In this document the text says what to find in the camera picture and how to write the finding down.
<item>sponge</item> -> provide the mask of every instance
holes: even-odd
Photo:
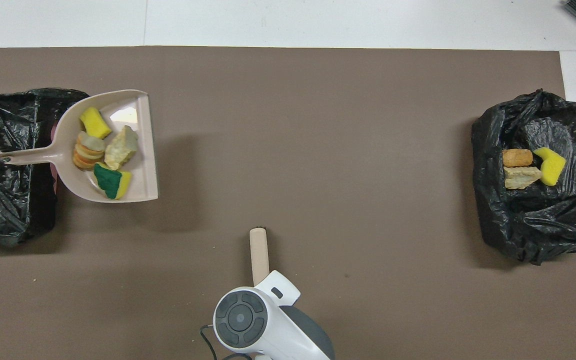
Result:
[[[99,188],[105,192],[108,199],[118,200],[126,194],[133,174],[128,171],[109,169],[102,162],[94,164],[94,177]]]
[[[541,182],[549,187],[555,186],[566,166],[566,159],[547,147],[540,147],[533,153],[543,160],[541,164]]]
[[[94,107],[86,109],[79,117],[79,120],[84,123],[86,133],[91,137],[103,139],[112,132],[104,121],[104,118],[101,117],[99,110]]]

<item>brown mat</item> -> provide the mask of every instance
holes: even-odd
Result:
[[[471,123],[563,95],[557,52],[0,48],[0,93],[38,87],[150,93],[161,198],[61,189],[0,250],[0,359],[210,359],[258,225],[339,360],[576,359],[576,254],[488,248],[471,183]]]

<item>black plastic bag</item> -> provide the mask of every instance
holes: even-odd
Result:
[[[540,265],[576,253],[576,102],[538,90],[490,107],[472,125],[473,185],[489,246]],[[566,159],[555,186],[504,185],[502,150],[550,148]],[[541,159],[535,155],[535,164]]]
[[[14,148],[43,148],[53,126],[88,95],[72,89],[42,88],[0,95],[2,137]],[[0,182],[0,244],[16,246],[55,226],[57,196],[49,164],[14,166]]]

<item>white table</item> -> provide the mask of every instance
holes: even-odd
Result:
[[[576,101],[576,19],[558,0],[0,1],[0,48],[141,45],[560,51]]]

